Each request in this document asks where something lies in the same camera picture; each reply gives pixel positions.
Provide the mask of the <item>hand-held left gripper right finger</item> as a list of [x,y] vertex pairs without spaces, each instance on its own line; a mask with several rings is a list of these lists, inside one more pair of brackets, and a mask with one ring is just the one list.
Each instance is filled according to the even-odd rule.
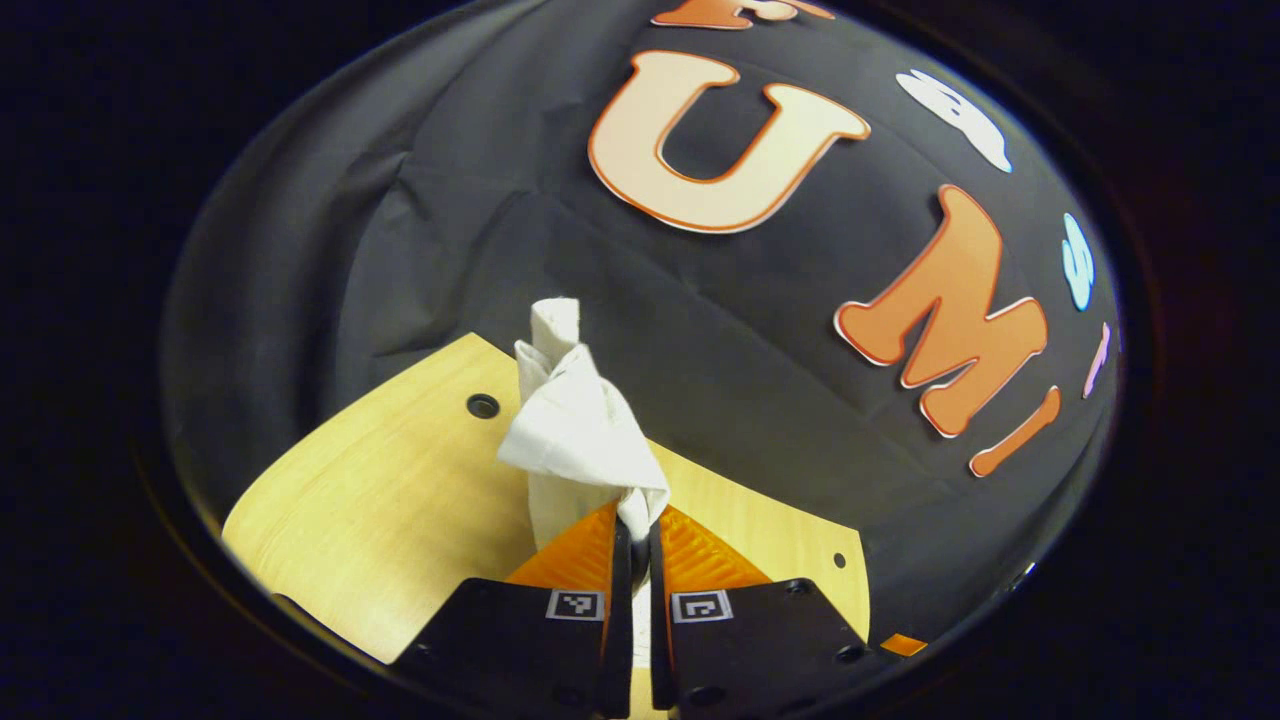
[[671,716],[804,716],[883,657],[810,578],[773,582],[675,507],[652,528],[654,703]]

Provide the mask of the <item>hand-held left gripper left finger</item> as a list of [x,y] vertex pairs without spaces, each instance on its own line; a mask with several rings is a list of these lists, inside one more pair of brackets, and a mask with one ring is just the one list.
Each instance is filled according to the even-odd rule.
[[605,503],[507,579],[462,580],[393,669],[477,719],[627,717],[632,569]]

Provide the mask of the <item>black backdrop cloth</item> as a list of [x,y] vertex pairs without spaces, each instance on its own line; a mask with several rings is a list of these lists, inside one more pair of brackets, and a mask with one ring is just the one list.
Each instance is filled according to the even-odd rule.
[[[541,299],[646,436],[860,532],[870,633],[932,642],[1006,585],[1091,483],[1116,416],[1123,295],[1108,233],[988,85],[842,13],[662,27],[680,0],[474,0],[347,65],[278,117],[206,201],[160,336],[166,433],[218,521],[269,464],[364,393],[475,333],[503,351]],[[664,155],[709,179],[794,85],[870,126],[735,234],[613,195],[588,136],[635,55],[731,65]],[[1039,304],[1047,345],[964,433],[902,363],[836,332],[925,249],[956,184],[1002,236],[989,315]]]

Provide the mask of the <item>white jeans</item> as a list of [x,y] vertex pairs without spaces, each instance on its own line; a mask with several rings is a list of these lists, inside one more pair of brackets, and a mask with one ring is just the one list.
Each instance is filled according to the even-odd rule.
[[530,327],[531,338],[515,343],[521,405],[497,457],[527,474],[539,550],[589,512],[620,506],[631,542],[632,592],[648,598],[646,543],[669,503],[669,482],[628,402],[581,340],[580,302],[539,300]]

